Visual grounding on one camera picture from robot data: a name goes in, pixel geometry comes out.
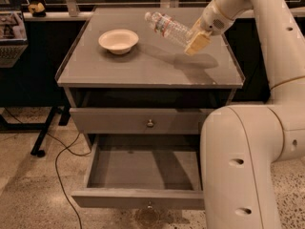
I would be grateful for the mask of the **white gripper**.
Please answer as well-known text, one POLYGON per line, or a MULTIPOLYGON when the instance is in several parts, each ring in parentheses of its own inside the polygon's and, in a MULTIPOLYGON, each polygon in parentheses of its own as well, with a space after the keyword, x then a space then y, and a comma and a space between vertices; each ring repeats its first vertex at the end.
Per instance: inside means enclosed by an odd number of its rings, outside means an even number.
POLYGON ((196 34, 187 44, 184 53, 195 55, 211 43, 211 35, 224 33, 233 23, 234 21, 226 18, 216 5, 207 6, 192 26, 192 31, 196 34))

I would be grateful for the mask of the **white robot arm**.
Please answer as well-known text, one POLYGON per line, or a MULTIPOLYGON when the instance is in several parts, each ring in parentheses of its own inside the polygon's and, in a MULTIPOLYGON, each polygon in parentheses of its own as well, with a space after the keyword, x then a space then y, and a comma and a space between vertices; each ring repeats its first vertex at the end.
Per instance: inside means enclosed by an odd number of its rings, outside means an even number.
POLYGON ((305 38, 285 0, 212 0, 192 49, 252 10, 271 96, 206 118, 200 161, 207 229, 281 229, 271 165, 304 154, 305 38))

